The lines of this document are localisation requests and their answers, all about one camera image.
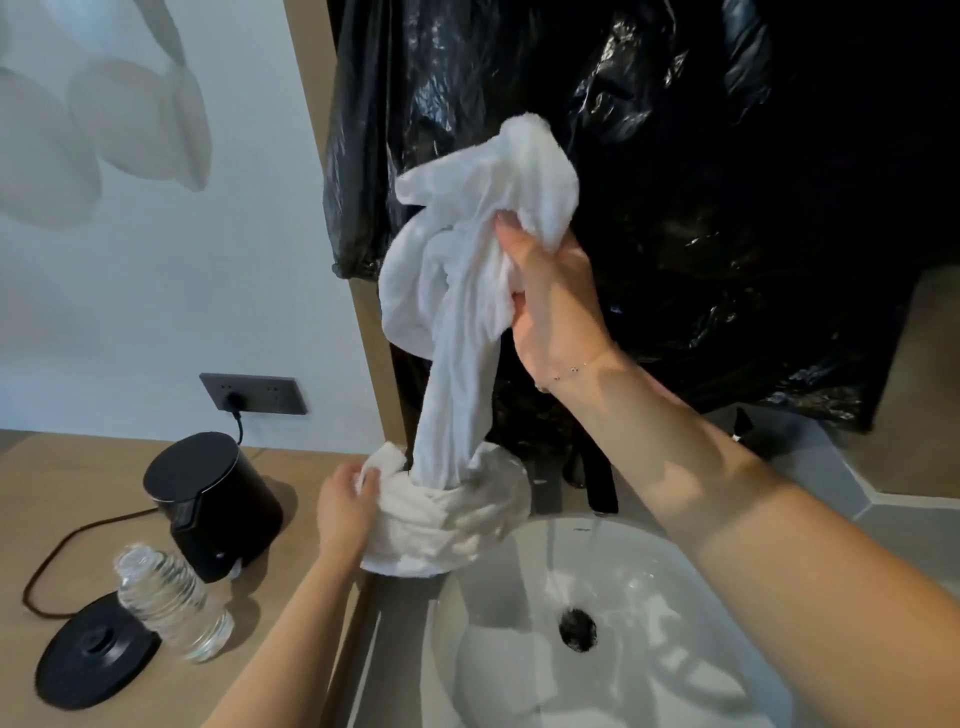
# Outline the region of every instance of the bracelet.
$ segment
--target bracelet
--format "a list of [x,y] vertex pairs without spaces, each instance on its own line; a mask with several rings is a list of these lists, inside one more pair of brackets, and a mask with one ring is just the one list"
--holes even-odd
[[[582,372],[586,367],[588,367],[590,364],[593,364],[597,359],[599,359],[601,356],[603,356],[605,353],[607,353],[607,351],[603,351],[603,352],[598,353],[598,354],[597,354],[596,356],[594,356],[591,360],[585,361],[583,364],[580,364],[580,365],[575,366],[575,367],[570,367],[569,373],[572,374],[572,375],[575,375],[575,374],[577,374],[578,372]],[[560,381],[561,376],[560,376],[560,375],[553,375],[552,378],[553,378],[554,381]],[[534,382],[534,386],[537,387],[537,391],[538,391],[538,392],[543,392],[544,394],[548,394],[548,393],[550,392],[550,390],[549,390],[547,387],[543,386],[542,384],[538,384],[538,383]]]

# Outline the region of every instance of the hand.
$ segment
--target hand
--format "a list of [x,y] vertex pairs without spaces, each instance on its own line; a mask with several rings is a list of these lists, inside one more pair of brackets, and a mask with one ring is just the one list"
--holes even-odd
[[571,231],[551,255],[513,212],[497,212],[493,229],[526,288],[514,294],[516,353],[538,386],[556,391],[557,384],[576,376],[572,367],[613,350],[590,261]]
[[380,471],[367,471],[357,493],[353,480],[361,467],[361,463],[352,462],[337,468],[321,487],[317,501],[321,556],[350,569],[360,563],[379,512]]

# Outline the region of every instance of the forearm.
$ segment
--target forearm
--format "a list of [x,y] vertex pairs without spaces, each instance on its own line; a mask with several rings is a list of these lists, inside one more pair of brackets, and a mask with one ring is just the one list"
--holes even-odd
[[314,728],[333,670],[352,569],[321,557],[204,728]]
[[960,608],[617,354],[556,388],[744,629],[837,726],[960,724]]

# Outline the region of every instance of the sink basin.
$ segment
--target sink basin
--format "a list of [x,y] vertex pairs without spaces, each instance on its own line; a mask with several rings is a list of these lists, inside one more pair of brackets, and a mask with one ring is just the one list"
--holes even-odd
[[424,728],[808,725],[670,542],[533,520],[447,578],[423,645]]

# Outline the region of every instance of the black kettle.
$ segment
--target black kettle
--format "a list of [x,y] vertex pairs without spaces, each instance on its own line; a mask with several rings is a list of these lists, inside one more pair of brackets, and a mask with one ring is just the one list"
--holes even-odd
[[198,432],[164,450],[143,487],[170,520],[183,557],[205,582],[263,553],[283,524],[283,509],[233,438]]

